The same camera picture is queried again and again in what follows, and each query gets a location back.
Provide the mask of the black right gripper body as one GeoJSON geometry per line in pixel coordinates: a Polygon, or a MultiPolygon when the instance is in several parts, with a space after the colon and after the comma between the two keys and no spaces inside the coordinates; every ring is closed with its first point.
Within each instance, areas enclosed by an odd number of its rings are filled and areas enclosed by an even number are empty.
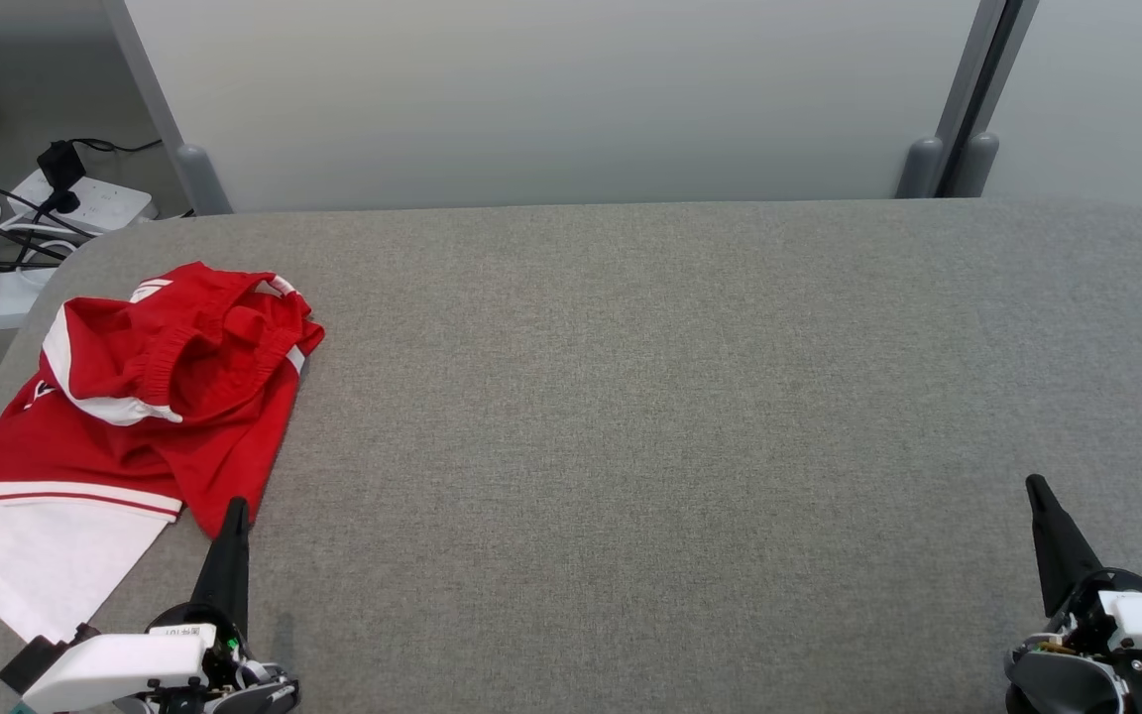
{"type": "Polygon", "coordinates": [[[1104,569],[1088,618],[1056,616],[1011,648],[1010,713],[1142,713],[1142,577],[1104,569]]]}

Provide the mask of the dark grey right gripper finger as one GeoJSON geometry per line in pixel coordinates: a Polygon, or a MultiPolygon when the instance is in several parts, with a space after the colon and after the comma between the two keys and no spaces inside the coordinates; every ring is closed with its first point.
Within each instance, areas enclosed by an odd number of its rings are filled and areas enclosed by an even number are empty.
{"type": "Polygon", "coordinates": [[[1042,474],[1026,479],[1044,615],[1088,618],[1105,569],[1042,474]]]}

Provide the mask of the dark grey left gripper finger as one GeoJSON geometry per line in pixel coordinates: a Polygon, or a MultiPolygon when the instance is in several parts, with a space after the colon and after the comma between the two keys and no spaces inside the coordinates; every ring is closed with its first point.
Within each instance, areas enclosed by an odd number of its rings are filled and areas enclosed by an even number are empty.
{"type": "Polygon", "coordinates": [[[194,613],[222,621],[235,637],[248,633],[250,529],[249,503],[232,498],[190,600],[194,613]]]}

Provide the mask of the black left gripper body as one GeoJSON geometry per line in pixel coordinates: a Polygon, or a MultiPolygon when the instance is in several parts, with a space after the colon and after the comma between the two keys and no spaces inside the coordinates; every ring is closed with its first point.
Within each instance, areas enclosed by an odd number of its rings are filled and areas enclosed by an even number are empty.
{"type": "Polygon", "coordinates": [[[147,634],[200,636],[206,650],[200,674],[186,685],[153,680],[140,699],[154,713],[289,713],[301,700],[298,677],[278,663],[254,659],[246,627],[244,604],[180,604],[159,615],[147,634]]]}

